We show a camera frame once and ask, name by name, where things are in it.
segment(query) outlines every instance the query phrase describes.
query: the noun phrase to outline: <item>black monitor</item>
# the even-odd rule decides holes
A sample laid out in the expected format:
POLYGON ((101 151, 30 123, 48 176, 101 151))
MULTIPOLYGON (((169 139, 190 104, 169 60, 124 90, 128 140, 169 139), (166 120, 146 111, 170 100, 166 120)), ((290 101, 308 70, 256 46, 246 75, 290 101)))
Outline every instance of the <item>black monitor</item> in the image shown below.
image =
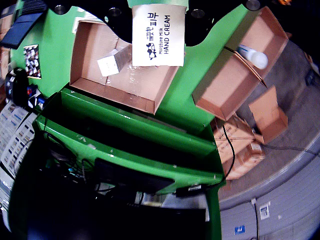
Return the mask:
POLYGON ((84 184, 40 170, 28 199, 32 240, 204 239, 205 209, 134 204, 101 195, 84 184))

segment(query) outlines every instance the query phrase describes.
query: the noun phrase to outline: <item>white tube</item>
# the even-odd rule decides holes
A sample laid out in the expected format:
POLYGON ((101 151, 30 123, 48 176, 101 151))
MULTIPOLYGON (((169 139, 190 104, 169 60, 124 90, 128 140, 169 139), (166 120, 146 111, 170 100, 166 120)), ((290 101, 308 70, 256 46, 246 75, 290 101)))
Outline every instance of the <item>white tube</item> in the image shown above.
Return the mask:
POLYGON ((263 52, 256 51, 245 45, 239 45, 238 53, 253 63, 258 69, 265 69, 268 65, 268 57, 263 52))

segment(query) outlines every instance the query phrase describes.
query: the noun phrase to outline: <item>gray floor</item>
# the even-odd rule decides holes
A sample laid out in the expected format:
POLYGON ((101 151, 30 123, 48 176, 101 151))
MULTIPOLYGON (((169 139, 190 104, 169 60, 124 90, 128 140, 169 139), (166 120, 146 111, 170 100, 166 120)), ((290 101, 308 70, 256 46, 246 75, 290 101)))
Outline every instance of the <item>gray floor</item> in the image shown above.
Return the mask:
MULTIPOLYGON (((288 116, 288 130, 269 143, 272 146, 305 148, 320 132, 320 88, 306 86, 305 76, 310 70, 304 52, 294 43, 287 44, 280 58, 265 78, 268 87, 275 85, 278 105, 288 116)), ((236 112, 251 127, 255 126, 248 104, 267 89, 259 85, 236 112)), ((264 148, 266 158, 239 179, 230 181, 229 187, 219 191, 219 199, 231 199, 243 191, 259 185, 279 173, 300 154, 293 150, 264 148)))

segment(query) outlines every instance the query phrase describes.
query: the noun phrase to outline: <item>cardboard flap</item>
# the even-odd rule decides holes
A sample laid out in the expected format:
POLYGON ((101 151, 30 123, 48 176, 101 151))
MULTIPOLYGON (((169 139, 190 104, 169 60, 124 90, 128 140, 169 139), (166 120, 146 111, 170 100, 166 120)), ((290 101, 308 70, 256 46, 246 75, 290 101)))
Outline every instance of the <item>cardboard flap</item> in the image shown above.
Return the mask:
POLYGON ((267 122, 269 122, 269 120, 271 122, 273 119, 273 111, 278 108, 276 87, 272 86, 257 100, 250 103, 249 108, 253 113, 254 120, 258 127, 261 119, 264 119, 266 124, 268 124, 267 122))

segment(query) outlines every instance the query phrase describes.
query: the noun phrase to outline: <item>small white box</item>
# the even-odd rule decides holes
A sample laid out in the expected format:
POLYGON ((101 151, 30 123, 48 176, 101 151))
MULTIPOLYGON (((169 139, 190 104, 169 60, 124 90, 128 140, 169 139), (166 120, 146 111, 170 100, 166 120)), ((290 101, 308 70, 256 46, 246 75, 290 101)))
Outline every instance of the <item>small white box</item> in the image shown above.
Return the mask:
POLYGON ((121 69, 131 60, 131 45, 122 50, 113 49, 110 54, 97 60, 101 74, 108 77, 120 73, 121 69))

